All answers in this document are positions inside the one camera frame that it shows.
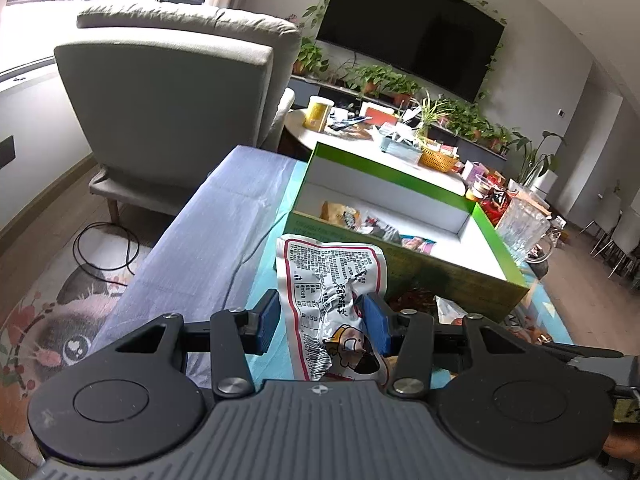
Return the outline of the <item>person's right hand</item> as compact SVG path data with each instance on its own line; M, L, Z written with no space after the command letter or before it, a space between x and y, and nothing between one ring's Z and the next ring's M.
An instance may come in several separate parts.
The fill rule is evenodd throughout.
M603 445L609 456L640 463L640 424L638 422L616 422Z

